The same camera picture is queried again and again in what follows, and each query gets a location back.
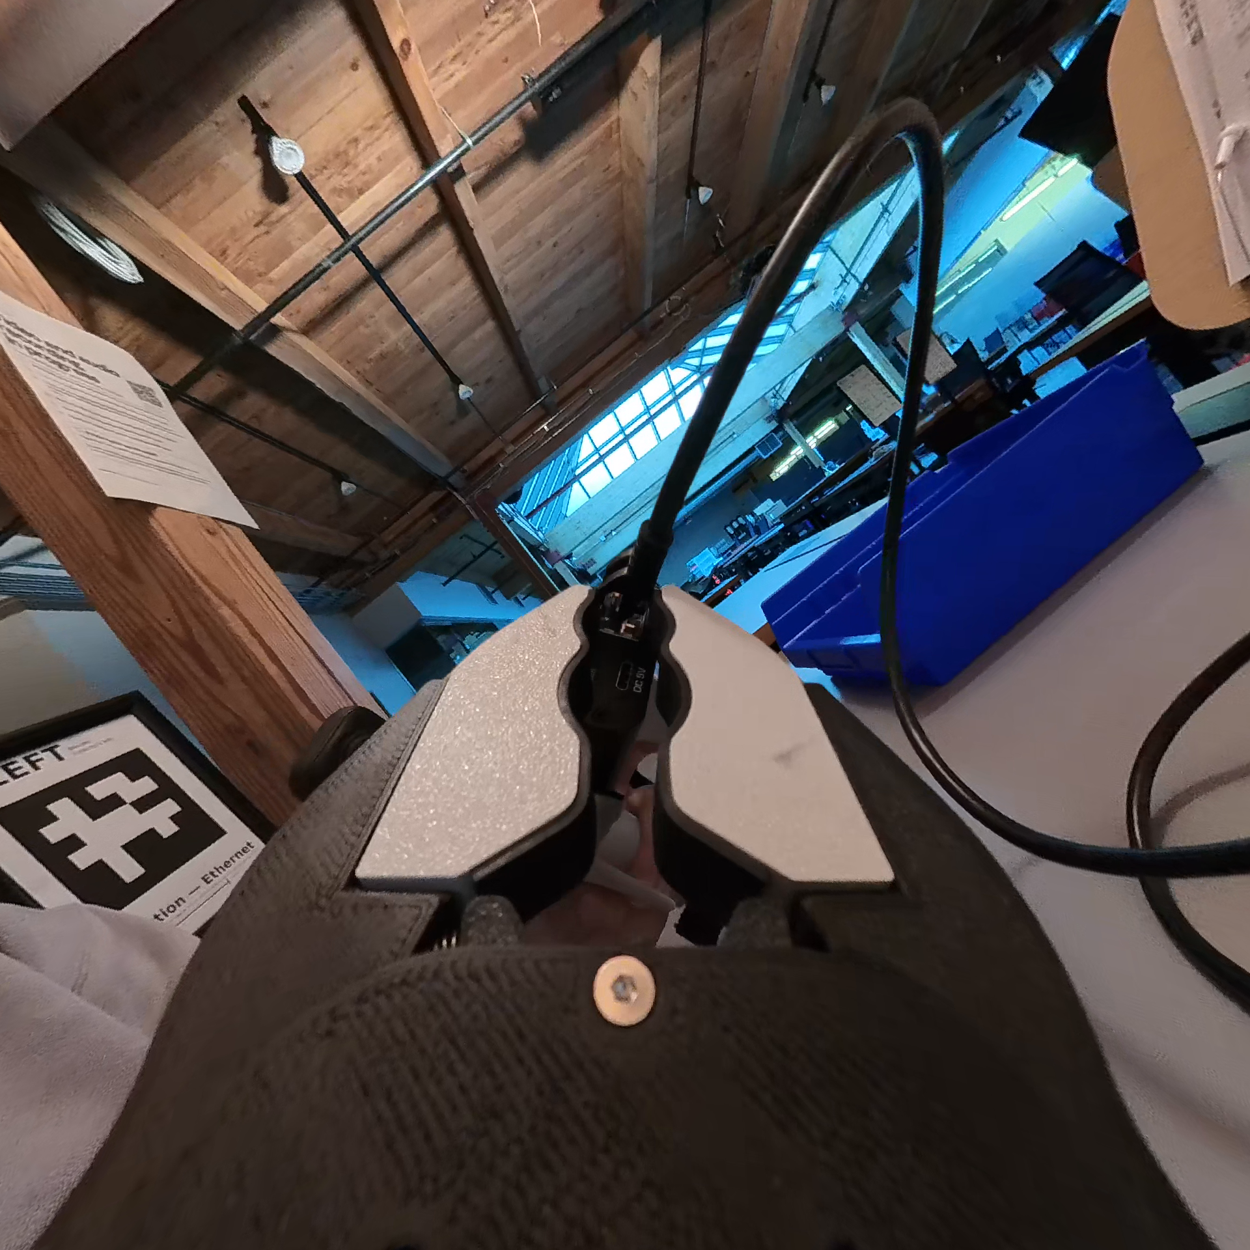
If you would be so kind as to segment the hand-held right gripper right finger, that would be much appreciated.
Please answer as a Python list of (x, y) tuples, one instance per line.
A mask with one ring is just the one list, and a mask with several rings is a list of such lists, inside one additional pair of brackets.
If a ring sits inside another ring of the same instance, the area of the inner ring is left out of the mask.
[(796, 671), (677, 588), (661, 625), (654, 851), (683, 924), (764, 898), (880, 895), (896, 874)]

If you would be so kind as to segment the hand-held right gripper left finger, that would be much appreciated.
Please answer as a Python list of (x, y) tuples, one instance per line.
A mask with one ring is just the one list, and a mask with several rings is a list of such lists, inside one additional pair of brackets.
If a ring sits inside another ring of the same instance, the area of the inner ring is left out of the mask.
[(475, 895), (585, 813), (590, 747), (569, 680), (592, 600), (588, 587), (561, 591), (445, 680), (369, 831), (362, 889)]

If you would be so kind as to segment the black network adapter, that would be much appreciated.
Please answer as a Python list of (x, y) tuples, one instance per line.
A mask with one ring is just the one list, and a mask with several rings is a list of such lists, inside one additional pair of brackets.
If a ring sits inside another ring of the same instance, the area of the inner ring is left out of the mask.
[(637, 741), (661, 752), (682, 710), (682, 680), (667, 652), (676, 621), (655, 590), (643, 600), (604, 588), (591, 603), (584, 631), (588, 657), (581, 710), (595, 792), (613, 792)]

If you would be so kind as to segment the blue plastic bin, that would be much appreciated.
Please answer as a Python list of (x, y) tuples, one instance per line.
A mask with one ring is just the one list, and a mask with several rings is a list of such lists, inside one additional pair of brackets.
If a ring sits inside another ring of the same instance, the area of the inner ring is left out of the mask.
[(906, 494), (908, 682), (957, 677), (1203, 465), (1143, 341), (956, 447)]

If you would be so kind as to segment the person's left forearm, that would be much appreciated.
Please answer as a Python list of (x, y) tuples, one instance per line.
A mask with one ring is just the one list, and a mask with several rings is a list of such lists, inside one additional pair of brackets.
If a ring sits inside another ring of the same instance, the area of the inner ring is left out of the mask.
[(198, 938), (82, 904), (2, 907), (2, 1247), (34, 1246), (131, 1094)]

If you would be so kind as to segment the grey desk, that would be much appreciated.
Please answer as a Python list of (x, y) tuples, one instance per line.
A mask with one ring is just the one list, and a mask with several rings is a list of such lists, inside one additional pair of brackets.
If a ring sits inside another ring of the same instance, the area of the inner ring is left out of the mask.
[[(1247, 633), (1249, 436), (917, 710), (956, 771), (1042, 832), (1121, 845), (1133, 761)], [(1118, 1093), (1220, 1247), (1249, 1246), (1247, 1012), (1194, 970), (1140, 887), (1039, 862), (972, 825), (1048, 933)]]

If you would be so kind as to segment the framed marker sign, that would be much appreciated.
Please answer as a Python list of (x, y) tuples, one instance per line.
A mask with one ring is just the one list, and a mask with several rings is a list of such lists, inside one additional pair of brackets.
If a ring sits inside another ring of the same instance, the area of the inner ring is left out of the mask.
[(201, 935), (276, 826), (139, 692), (2, 738), (2, 901)]

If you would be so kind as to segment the white paper notice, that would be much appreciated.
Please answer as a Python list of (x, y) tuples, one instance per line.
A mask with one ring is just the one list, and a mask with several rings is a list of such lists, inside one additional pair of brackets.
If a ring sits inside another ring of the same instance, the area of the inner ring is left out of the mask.
[(101, 491), (256, 529), (156, 380), (127, 351), (2, 296), (3, 354)]

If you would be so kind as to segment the wooden document stand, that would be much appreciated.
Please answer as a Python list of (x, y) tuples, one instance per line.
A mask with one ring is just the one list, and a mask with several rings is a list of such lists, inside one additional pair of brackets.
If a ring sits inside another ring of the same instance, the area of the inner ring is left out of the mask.
[(1107, 91), (1155, 308), (1198, 332), (1247, 320), (1247, 280), (1228, 279), (1200, 143), (1155, 3), (1127, 3)]

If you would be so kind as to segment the wooden post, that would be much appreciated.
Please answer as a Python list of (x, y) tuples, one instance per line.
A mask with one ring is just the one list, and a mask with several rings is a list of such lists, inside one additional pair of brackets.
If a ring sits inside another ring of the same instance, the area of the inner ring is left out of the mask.
[(15, 365), (3, 493), (228, 780), (274, 825), (323, 722), (380, 706), (237, 526), (107, 497)]

